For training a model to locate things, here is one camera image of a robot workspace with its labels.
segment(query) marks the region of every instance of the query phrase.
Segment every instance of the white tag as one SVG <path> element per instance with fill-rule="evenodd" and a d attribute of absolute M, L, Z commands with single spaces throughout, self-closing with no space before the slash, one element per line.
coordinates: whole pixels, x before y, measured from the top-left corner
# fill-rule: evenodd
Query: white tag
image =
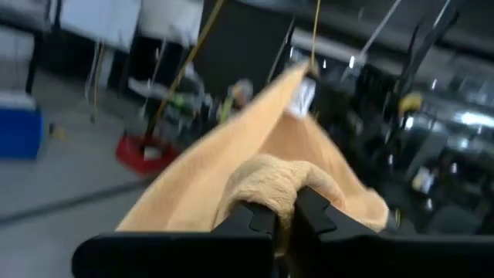
<path fill-rule="evenodd" d="M 292 102 L 286 110 L 297 119 L 303 119 L 309 112 L 310 104 L 316 93 L 316 81 L 309 78 L 302 80 L 297 91 L 293 93 Z"/>
<path fill-rule="evenodd" d="M 159 147 L 146 147 L 144 149 L 144 160 L 155 160 L 161 157 L 161 149 Z"/>

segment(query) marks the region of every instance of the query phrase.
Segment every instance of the rope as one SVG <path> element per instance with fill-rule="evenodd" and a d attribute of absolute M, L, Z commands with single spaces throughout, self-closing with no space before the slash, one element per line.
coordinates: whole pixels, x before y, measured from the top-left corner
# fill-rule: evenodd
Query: rope
<path fill-rule="evenodd" d="M 103 55 L 105 53 L 105 44 L 101 43 L 101 48 L 100 48 L 100 54 L 98 56 L 98 62 L 96 64 L 96 72 L 94 76 L 94 100 L 93 100 L 93 114 L 91 115 L 91 122 L 94 124 L 96 121 L 96 113 L 97 113 L 97 106 L 98 106 L 98 83 L 100 80 L 100 73 L 101 73 L 101 62 L 103 60 Z"/>
<path fill-rule="evenodd" d="M 175 78 L 173 83 L 170 85 L 168 96 L 165 97 L 161 101 L 160 106 L 158 107 L 153 118 L 151 119 L 151 122 L 150 122 L 151 126 L 154 126 L 156 124 L 157 119 L 163 113 L 163 110 L 167 106 L 168 101 L 173 97 L 175 90 L 177 89 L 178 85 L 180 84 L 180 81 L 182 80 L 182 78 L 185 75 L 185 69 L 186 69 L 187 65 L 190 62 L 192 62 L 192 60 L 195 58 L 199 48 L 201 47 L 202 42 L 204 41 L 206 36 L 209 34 L 209 30 L 211 29 L 211 26 L 215 22 L 216 16 L 218 15 L 220 9 L 222 8 L 224 2 L 225 2 L 225 0 L 218 0 L 216 2 L 215 7 L 213 8 L 211 15 L 208 18 L 208 21 L 206 22 L 204 28 L 201 30 L 201 34 L 199 34 L 198 43 L 196 43 L 196 45 L 192 48 L 191 53 L 188 55 L 187 59 L 185 60 L 184 65 L 182 66 L 182 68 L 178 72 L 177 77 Z"/>
<path fill-rule="evenodd" d="M 321 8 L 321 0 L 317 0 L 316 15 L 314 16 L 314 29 L 312 31 L 312 51 L 310 52 L 310 65 L 314 67 L 316 63 L 316 34 L 317 23 L 319 21 L 319 11 Z"/>

